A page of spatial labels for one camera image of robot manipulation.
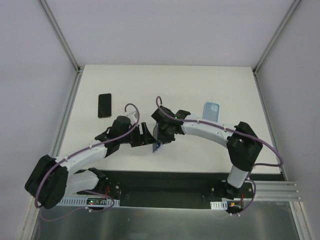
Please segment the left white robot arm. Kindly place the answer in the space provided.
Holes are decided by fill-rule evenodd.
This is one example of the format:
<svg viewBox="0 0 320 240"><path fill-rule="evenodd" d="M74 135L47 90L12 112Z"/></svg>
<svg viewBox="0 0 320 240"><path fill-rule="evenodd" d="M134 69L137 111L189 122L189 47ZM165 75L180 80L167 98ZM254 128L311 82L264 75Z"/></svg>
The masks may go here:
<svg viewBox="0 0 320 240"><path fill-rule="evenodd" d="M132 148L155 144L145 122L132 123L127 116L118 116L87 147L65 156L42 156L31 172L24 188L34 197L36 208L55 207L71 187L77 171L119 150L120 145Z"/></svg>

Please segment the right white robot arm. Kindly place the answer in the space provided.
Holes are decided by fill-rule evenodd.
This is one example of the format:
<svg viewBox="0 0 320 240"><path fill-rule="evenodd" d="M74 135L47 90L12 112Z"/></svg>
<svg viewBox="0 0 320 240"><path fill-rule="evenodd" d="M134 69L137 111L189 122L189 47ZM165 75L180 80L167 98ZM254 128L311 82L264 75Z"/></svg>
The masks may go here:
<svg viewBox="0 0 320 240"><path fill-rule="evenodd" d="M232 167L224 183L214 187L222 198L233 200L243 191L243 184L252 171L263 148L256 140L257 135L245 122L228 126L206 121L185 110L173 113L164 106L157 108L151 117L158 127L157 141L167 144L175 140L175 135L200 137L225 147Z"/></svg>

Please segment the phone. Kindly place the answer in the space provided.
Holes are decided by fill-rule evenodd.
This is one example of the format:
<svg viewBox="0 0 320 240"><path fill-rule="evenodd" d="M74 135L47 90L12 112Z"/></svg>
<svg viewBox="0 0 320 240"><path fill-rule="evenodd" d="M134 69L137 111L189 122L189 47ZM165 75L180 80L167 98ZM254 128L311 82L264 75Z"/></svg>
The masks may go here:
<svg viewBox="0 0 320 240"><path fill-rule="evenodd" d="M152 153L155 154L162 147L162 143L159 142L159 125L157 123L153 128L152 136L155 139L155 142L152 144Z"/></svg>
<svg viewBox="0 0 320 240"><path fill-rule="evenodd" d="M202 118L212 122L218 122L219 120L220 106L213 102L206 102L204 104Z"/></svg>

